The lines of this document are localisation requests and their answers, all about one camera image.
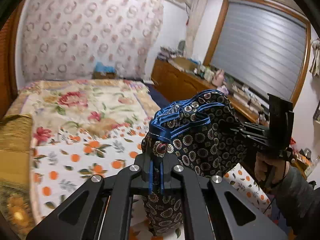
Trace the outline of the grey sleeved right forearm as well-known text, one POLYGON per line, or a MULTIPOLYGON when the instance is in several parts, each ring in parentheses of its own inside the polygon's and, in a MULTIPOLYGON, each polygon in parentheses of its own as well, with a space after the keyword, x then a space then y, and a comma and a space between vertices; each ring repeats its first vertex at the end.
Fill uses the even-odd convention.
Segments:
POLYGON ((297 239, 312 239, 319 229, 319 189, 313 189, 300 172, 291 167, 275 188, 276 205, 297 239))

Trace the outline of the right hand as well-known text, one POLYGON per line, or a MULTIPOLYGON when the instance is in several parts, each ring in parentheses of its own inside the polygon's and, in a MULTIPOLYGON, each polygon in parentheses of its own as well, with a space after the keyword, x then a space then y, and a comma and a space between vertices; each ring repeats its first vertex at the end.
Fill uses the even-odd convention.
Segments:
POLYGON ((254 173, 264 188, 272 188, 279 184, 286 177, 289 169, 288 161, 271 159, 259 152, 256 154, 254 173))

